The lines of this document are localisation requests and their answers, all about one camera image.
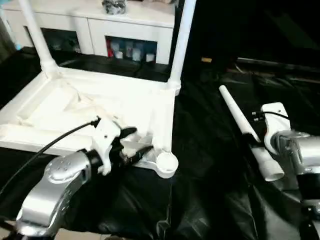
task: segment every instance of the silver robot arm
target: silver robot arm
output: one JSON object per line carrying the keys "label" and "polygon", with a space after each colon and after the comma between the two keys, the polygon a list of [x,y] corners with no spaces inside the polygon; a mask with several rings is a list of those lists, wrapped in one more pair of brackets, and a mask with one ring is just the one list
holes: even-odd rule
{"label": "silver robot arm", "polygon": [[281,131],[271,144],[280,157],[292,162],[301,193],[305,220],[300,226],[301,239],[320,239],[320,137],[304,132]]}
{"label": "silver robot arm", "polygon": [[291,130],[285,107],[281,102],[274,102],[252,113],[255,121],[265,120],[267,126],[262,144],[227,88],[222,85],[219,90],[242,134],[252,136],[255,143],[248,143],[267,182],[284,175],[276,156],[291,161],[305,216],[300,227],[301,239],[320,240],[320,136]]}
{"label": "silver robot arm", "polygon": [[153,148],[143,147],[132,157],[123,154],[120,140],[136,131],[135,127],[120,129],[111,120],[101,119],[92,137],[92,150],[56,157],[45,167],[42,179],[22,204],[15,232],[6,239],[53,239],[72,196],[92,175],[133,165]]}

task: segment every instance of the black plastic sheet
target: black plastic sheet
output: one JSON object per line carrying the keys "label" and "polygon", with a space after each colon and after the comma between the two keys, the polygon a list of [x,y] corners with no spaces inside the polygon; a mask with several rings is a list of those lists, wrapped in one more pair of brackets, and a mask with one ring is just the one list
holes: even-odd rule
{"label": "black plastic sheet", "polygon": [[[54,53],[53,57],[66,67],[155,81],[168,78],[159,65],[125,61],[118,65],[107,58],[71,53]],[[0,65],[1,76],[11,76],[1,77],[1,104],[39,71],[37,55],[27,49]],[[198,78],[183,78],[175,102],[172,152],[179,160],[175,176],[161,179],[151,170],[135,167],[98,176],[72,198],[64,228],[137,240],[299,239],[300,196],[290,163],[279,159],[285,171],[282,180],[263,180],[218,87],[228,87],[248,118],[262,104],[280,101],[292,128],[320,135],[319,86],[308,83],[295,88],[275,79],[200,72]],[[252,125],[263,136],[265,125],[253,121]],[[0,148],[0,186],[31,156],[30,152]],[[10,185],[0,199],[0,216],[16,217],[52,158],[43,155]]]}

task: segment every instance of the black wire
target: black wire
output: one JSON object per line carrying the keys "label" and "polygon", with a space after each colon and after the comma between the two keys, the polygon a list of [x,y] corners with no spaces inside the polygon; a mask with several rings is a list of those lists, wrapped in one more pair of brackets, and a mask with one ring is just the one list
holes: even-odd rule
{"label": "black wire", "polygon": [[14,226],[12,226],[10,223],[7,223],[5,221],[0,221],[0,228],[5,229],[9,232],[12,232],[15,230]]}
{"label": "black wire", "polygon": [[99,118],[98,120],[96,121],[91,121],[91,122],[88,122],[88,123],[85,123],[85,124],[82,124],[68,132],[66,132],[65,134],[59,136],[58,138],[56,138],[55,140],[53,140],[52,142],[50,142],[49,144],[47,144],[46,146],[44,146],[40,151],[38,151],[35,155],[33,155],[33,157],[31,157],[25,164],[23,164],[11,177],[10,179],[5,183],[5,185],[1,188],[1,191],[0,191],[0,198],[1,198],[1,195],[4,193],[6,187],[12,182],[12,180],[26,167],[28,166],[32,161],[36,160],[41,154],[43,154],[46,150],[48,150],[50,147],[52,147],[52,145],[56,144],[57,142],[59,142],[61,139],[67,137],[68,135],[80,130],[80,129],[83,129],[84,127],[86,126],[89,126],[89,125],[93,125],[93,126],[97,126],[98,122],[99,122]]}
{"label": "black wire", "polygon": [[309,101],[309,99],[299,89],[299,87],[297,87],[295,84],[292,83],[292,81],[290,81],[290,79],[287,79],[287,78],[286,79],[282,79],[282,78],[279,78],[279,77],[274,77],[273,79],[278,81],[279,83],[281,83],[283,85],[287,85],[287,86],[293,88],[298,93],[299,97],[305,103],[305,105],[307,105],[309,107],[309,109],[312,111],[312,113],[314,113],[320,119],[320,114],[315,109],[314,105]]}
{"label": "black wire", "polygon": [[277,112],[274,112],[274,111],[257,111],[257,112],[253,112],[252,114],[253,114],[253,115],[259,115],[259,114],[263,114],[263,115],[265,115],[265,114],[273,114],[273,115],[279,116],[279,117],[281,117],[281,118],[284,118],[284,119],[288,119],[288,120],[290,120],[288,116],[285,116],[285,115],[283,115],[283,114],[281,114],[281,113],[277,113]]}

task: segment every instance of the white plastic frame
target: white plastic frame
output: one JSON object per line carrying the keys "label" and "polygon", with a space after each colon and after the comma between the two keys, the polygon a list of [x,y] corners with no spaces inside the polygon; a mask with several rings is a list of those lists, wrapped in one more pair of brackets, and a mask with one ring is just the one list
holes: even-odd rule
{"label": "white plastic frame", "polygon": [[[30,108],[31,103],[40,105],[49,94],[48,91],[53,88],[51,86],[63,81],[74,86],[81,94],[90,93],[118,97],[125,102],[134,102],[145,97],[145,102],[150,102],[146,110],[153,109],[148,129],[152,133],[152,144],[155,148],[167,152],[171,151],[175,96],[179,94],[181,89],[181,73],[196,0],[185,0],[172,71],[166,83],[58,67],[36,22],[29,0],[19,0],[19,2],[34,46],[40,57],[42,72],[0,110],[0,147],[36,152],[63,133],[20,126],[15,119],[18,114]],[[63,97],[58,96],[56,101],[52,103],[52,107],[64,104],[63,100]],[[137,119],[139,124],[148,124],[143,116],[141,119],[138,116]],[[88,136],[70,135],[48,149],[46,153],[70,154],[79,148],[89,147],[89,144],[91,144],[91,138]],[[152,168],[144,164],[140,164],[139,167]]]}

